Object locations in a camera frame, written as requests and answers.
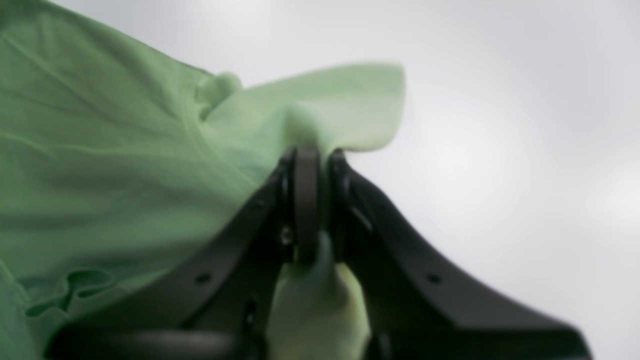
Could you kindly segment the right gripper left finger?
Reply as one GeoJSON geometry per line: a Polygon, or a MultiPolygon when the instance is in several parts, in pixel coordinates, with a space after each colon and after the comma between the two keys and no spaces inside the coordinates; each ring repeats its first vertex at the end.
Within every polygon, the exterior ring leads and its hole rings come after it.
{"type": "Polygon", "coordinates": [[[320,154],[287,150],[202,249],[52,337],[50,360],[266,360],[281,269],[316,259],[320,154]]]}

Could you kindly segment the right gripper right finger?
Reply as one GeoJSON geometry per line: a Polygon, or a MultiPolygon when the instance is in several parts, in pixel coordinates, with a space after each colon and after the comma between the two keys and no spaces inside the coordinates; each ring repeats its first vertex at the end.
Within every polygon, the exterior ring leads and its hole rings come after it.
{"type": "Polygon", "coordinates": [[[589,360],[581,333],[497,292],[431,246],[345,153],[327,160],[334,257],[352,272],[364,360],[589,360]]]}

